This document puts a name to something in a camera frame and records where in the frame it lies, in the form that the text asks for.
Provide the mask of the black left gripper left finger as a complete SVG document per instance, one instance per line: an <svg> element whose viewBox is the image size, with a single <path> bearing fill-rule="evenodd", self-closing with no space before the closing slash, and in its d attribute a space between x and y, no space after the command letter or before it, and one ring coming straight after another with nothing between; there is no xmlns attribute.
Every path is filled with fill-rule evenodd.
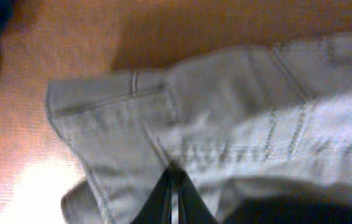
<svg viewBox="0 0 352 224"><path fill-rule="evenodd" d="M167 169L131 224L170 224L171 221L172 180Z"/></svg>

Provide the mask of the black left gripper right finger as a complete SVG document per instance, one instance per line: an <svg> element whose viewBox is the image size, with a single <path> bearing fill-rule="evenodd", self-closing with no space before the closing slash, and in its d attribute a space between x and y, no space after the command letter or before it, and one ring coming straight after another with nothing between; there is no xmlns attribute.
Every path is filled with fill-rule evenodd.
<svg viewBox="0 0 352 224"><path fill-rule="evenodd" d="M180 224L217 224L187 173L173 171L173 181L178 192L178 222Z"/></svg>

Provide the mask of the grey shorts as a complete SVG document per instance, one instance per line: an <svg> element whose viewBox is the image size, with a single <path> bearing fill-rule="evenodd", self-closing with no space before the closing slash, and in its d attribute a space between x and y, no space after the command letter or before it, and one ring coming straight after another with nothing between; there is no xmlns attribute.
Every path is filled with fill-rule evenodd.
<svg viewBox="0 0 352 224"><path fill-rule="evenodd" d="M130 223L171 168L211 216L290 198L352 208L352 33L237 46L165 69L49 84L49 123L86 174L67 223Z"/></svg>

